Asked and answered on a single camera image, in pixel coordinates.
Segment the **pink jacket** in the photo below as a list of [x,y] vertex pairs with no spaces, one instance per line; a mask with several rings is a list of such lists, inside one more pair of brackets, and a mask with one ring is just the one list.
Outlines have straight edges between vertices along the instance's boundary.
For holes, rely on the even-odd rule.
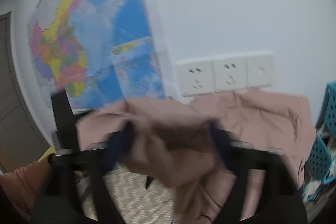
[[79,119],[80,148],[106,140],[127,122],[135,138],[124,162],[175,190],[174,223],[210,223],[234,182],[219,165],[212,129],[258,150],[279,149],[296,189],[315,139],[306,97],[255,90],[198,97],[187,105],[153,98],[117,102]]

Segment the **white wall socket panel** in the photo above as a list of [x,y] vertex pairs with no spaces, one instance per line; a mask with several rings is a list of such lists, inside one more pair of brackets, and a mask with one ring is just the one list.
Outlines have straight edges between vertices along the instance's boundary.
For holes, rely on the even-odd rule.
[[175,66],[181,95],[222,93],[274,84],[275,59],[271,51],[223,55]]

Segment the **colourful wall map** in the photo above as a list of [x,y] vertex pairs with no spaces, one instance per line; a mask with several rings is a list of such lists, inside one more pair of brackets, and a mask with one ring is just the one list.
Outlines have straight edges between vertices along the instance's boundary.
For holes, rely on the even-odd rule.
[[64,90],[74,109],[165,96],[165,45],[154,40],[152,0],[40,0],[27,25],[41,96]]

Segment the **grey wooden door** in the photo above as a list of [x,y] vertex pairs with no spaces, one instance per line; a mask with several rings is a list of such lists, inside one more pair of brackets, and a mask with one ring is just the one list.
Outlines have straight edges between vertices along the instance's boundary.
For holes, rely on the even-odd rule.
[[30,164],[50,145],[25,103],[15,73],[10,37],[11,13],[1,15],[1,171],[9,173]]

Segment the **yellow patterned bed blanket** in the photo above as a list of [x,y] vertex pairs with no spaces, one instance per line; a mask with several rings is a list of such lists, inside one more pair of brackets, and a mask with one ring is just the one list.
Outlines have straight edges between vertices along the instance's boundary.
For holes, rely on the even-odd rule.
[[147,177],[117,164],[103,177],[108,192],[126,223],[172,223],[174,194],[158,181],[145,187]]

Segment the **blue perforated plastic basket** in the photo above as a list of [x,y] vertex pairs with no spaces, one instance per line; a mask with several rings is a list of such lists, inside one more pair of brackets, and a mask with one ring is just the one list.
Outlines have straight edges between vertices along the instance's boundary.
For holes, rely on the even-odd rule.
[[306,169],[311,180],[305,183],[303,201],[315,199],[322,188],[335,181],[335,82],[326,86],[322,110]]

